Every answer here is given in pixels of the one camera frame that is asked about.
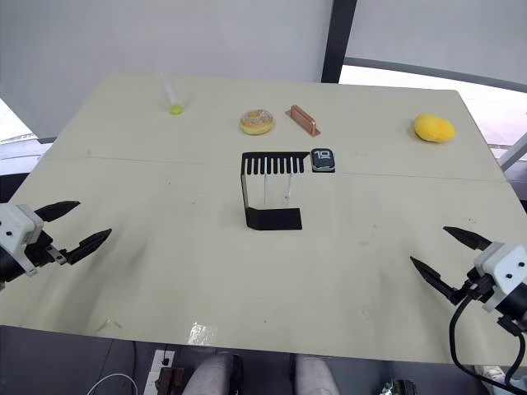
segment tape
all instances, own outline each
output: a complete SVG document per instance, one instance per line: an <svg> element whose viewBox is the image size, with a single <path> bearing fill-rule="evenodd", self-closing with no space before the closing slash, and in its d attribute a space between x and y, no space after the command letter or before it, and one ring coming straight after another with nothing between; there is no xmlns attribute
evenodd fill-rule
<svg viewBox="0 0 527 395"><path fill-rule="evenodd" d="M191 346L212 346L216 341L216 326L200 325L194 323L190 328L187 344Z"/></svg>

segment donut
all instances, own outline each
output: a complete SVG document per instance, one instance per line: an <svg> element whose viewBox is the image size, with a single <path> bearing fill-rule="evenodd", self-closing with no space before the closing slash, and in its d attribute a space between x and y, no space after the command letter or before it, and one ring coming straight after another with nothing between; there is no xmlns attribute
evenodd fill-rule
<svg viewBox="0 0 527 395"><path fill-rule="evenodd" d="M273 125L273 116L265 109L249 111L240 119L241 130L252 135L267 133Z"/></svg>

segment table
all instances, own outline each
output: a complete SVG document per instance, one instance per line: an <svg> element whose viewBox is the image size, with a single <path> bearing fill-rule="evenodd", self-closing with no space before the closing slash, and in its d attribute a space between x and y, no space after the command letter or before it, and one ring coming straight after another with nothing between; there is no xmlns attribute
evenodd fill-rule
<svg viewBox="0 0 527 395"><path fill-rule="evenodd" d="M7 283L0 322L24 328L385 360L450 362L454 306L409 261L461 285L475 252L441 227L527 244L527 221L459 95L368 86L175 78L170 116L152 76L106 80L12 199L37 208L77 199L46 230L60 247L112 227L92 256ZM298 104L322 134L283 112ZM276 127L244 135L252 108ZM411 133L432 112L458 136ZM304 229L245 226L243 151L333 149L335 174L300 174ZM458 327L466 363L510 364L515 339L469 306Z"/></svg>

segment robotic arm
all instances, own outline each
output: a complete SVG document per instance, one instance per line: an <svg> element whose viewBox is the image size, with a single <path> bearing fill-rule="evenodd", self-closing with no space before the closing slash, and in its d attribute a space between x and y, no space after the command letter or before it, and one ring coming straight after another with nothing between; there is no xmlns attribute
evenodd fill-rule
<svg viewBox="0 0 527 395"><path fill-rule="evenodd" d="M451 226L443 228L459 242L471 249L482 252L474 259L474 268L467 273L461 288L456 289L441 280L441 275L434 269L414 257L413 265L424 280L442 293L452 304L459 305L450 321L450 353L452 360L460 369L471 376L505 389L511 393L527 394L526 391L511 385L511 377L520 366L525 353L523 332L527 331L527 253L518 244L491 242L484 237ZM497 323L511 335L520 340L520 352L515 363L506 373L505 384L495 382L475 374L458 361L455 351L455 325L466 306L472 300L483 303L488 312L494 309L503 314Z"/></svg>
<svg viewBox="0 0 527 395"><path fill-rule="evenodd" d="M111 229L95 233L72 251L57 250L53 239L43 231L44 222L69 213L80 202L58 202L36 211L26 205L0 204L0 290L22 274L33 276L37 267L57 262L59 265L80 261L105 242Z"/></svg>

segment shoe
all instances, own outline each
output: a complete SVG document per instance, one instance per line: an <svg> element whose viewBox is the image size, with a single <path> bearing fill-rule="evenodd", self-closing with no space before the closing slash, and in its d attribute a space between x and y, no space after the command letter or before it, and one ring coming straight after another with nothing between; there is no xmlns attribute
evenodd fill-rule
<svg viewBox="0 0 527 395"><path fill-rule="evenodd" d="M497 381L498 383L503 383L505 379L505 373L499 366L475 365L474 370L476 371L477 374L487 379ZM483 381L483 385L485 386L485 388L488 390L489 393L492 393L492 384L485 383Z"/></svg>

